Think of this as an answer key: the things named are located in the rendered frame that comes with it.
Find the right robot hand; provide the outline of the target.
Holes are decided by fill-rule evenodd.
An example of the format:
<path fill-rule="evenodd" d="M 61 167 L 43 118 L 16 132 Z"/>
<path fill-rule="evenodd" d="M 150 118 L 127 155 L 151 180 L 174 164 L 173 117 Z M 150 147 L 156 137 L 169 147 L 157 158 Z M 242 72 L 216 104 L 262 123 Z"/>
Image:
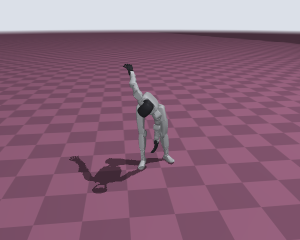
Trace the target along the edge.
<path fill-rule="evenodd" d="M 126 65 L 126 66 L 125 66 Z M 127 70 L 128 70 L 128 74 L 130 75 L 131 73 L 130 73 L 130 71 L 134 71 L 133 70 L 133 66 L 132 66 L 132 64 L 124 64 L 124 66 L 123 66 L 124 68 L 126 68 Z"/>

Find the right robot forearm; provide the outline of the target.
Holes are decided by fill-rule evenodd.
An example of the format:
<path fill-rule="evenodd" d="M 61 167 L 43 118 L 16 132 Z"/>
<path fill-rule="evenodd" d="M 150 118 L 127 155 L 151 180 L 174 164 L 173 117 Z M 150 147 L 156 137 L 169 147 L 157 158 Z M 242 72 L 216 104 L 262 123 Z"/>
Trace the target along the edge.
<path fill-rule="evenodd" d="M 134 73 L 134 71 L 130 71 L 130 84 L 134 84 L 136 81 L 137 81 L 137 79 L 136 79 L 136 75 L 135 75 L 135 73 Z"/>

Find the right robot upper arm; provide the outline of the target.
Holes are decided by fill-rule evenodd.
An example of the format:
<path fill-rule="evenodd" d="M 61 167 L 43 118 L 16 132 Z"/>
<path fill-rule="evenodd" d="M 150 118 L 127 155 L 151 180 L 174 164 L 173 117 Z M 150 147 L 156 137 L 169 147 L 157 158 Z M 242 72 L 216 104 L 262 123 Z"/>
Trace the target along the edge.
<path fill-rule="evenodd" d="M 140 91 L 137 82 L 134 84 L 129 84 L 130 88 L 133 90 L 133 96 L 138 101 L 143 97 L 143 93 Z"/>

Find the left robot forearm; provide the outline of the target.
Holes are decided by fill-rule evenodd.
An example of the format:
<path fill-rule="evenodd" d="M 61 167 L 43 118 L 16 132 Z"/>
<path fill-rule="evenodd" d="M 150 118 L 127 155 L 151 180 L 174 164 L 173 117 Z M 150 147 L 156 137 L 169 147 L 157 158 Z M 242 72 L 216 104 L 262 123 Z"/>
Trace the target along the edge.
<path fill-rule="evenodd" d="M 154 140 L 153 141 L 157 141 L 157 143 L 160 141 L 160 133 L 161 133 L 161 126 L 159 126 L 158 131 L 154 130 Z"/>

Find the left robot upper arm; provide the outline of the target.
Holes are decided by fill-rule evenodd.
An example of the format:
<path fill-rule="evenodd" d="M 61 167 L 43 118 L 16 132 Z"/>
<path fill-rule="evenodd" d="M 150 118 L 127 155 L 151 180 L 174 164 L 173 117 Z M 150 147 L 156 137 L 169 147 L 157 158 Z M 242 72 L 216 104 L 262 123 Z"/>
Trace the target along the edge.
<path fill-rule="evenodd" d="M 161 123 L 161 113 L 159 112 L 159 110 L 156 110 L 153 114 L 152 117 L 154 118 L 154 125 L 153 125 L 153 129 L 158 131 L 160 123 Z"/>

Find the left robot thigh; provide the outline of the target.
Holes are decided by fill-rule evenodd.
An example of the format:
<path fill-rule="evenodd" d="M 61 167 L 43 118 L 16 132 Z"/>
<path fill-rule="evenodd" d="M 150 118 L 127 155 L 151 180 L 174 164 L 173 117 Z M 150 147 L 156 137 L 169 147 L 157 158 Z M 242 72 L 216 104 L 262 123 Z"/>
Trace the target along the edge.
<path fill-rule="evenodd" d="M 158 111 L 161 113 L 160 118 L 160 138 L 164 138 L 165 134 L 168 133 L 168 119 L 165 111 L 165 106 L 158 104 Z"/>

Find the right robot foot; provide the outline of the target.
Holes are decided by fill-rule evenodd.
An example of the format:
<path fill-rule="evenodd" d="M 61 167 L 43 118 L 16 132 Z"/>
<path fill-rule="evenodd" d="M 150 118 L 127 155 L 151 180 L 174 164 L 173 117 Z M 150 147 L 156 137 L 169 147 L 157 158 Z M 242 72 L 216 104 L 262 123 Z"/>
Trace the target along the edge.
<path fill-rule="evenodd" d="M 139 163 L 139 165 L 138 165 L 138 169 L 139 169 L 139 170 L 142 170 L 142 169 L 145 168 L 146 161 L 147 161 L 146 157 L 145 157 L 145 160 L 144 160 L 144 158 L 142 158 L 142 160 L 140 161 L 140 163 Z"/>

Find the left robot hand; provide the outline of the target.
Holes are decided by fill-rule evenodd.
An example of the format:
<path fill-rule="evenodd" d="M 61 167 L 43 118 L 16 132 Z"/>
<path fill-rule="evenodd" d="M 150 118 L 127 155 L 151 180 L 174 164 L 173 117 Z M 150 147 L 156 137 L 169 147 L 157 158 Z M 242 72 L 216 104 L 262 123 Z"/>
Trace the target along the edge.
<path fill-rule="evenodd" d="M 158 147 L 158 144 L 159 144 L 159 142 L 157 143 L 157 140 L 155 140 L 155 141 L 154 141 L 154 148 L 153 148 L 153 150 L 151 151 L 151 153 L 154 153 L 154 152 L 156 151 L 156 149 L 157 149 L 157 147 Z"/>

